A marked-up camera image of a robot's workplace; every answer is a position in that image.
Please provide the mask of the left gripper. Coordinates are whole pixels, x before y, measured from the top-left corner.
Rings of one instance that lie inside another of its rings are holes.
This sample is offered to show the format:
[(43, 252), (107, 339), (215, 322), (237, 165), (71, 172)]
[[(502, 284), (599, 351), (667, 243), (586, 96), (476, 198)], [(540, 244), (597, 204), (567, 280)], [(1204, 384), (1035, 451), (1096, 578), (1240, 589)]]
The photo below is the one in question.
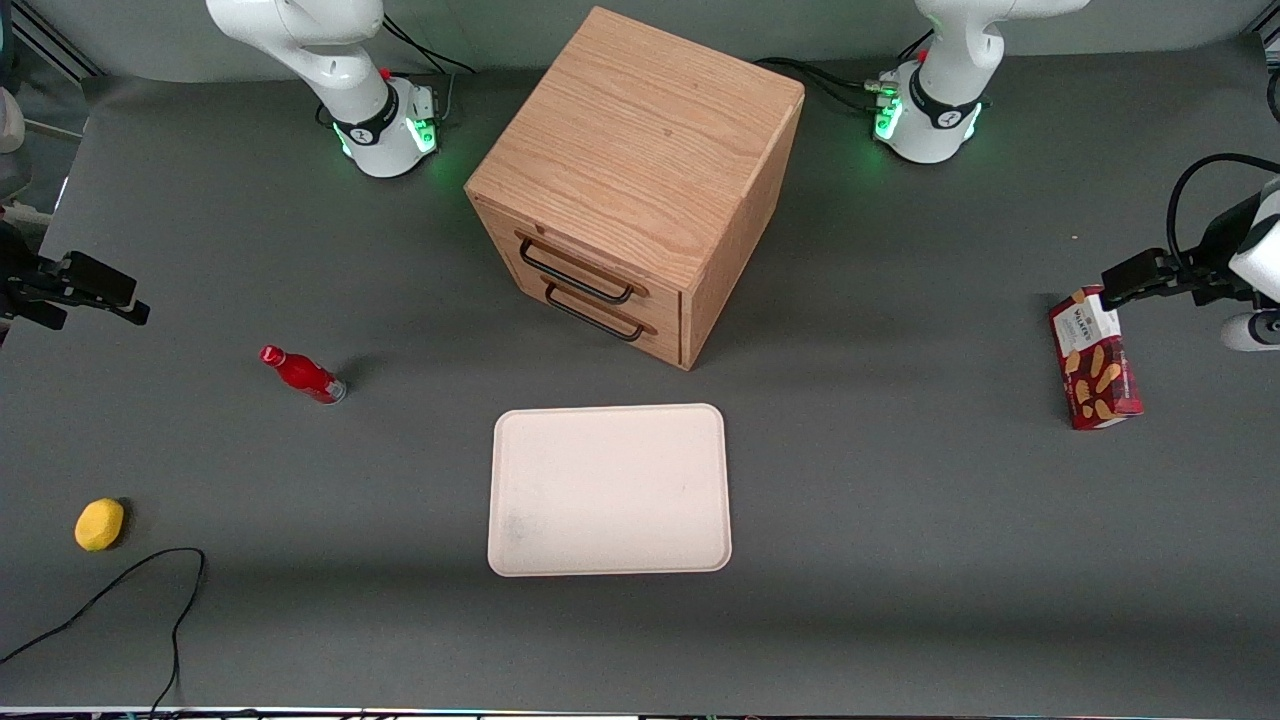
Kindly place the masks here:
[[(1220, 213), (1206, 227), (1198, 260), (1234, 284), (1279, 301), (1279, 179)], [(1103, 310), (1192, 292), (1201, 278), (1166, 249), (1147, 249), (1102, 273)]]

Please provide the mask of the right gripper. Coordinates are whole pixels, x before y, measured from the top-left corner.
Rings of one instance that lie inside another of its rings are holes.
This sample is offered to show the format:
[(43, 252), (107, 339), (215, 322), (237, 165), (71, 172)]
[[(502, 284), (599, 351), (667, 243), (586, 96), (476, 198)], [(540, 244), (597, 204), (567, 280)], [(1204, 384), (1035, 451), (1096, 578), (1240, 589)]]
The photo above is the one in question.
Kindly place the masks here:
[(69, 306), (111, 313), (133, 325), (145, 325), (150, 306), (137, 297), (137, 281), (79, 251), (61, 263), (40, 256), (12, 224), (1, 223), (3, 290), (14, 297), (60, 299)]

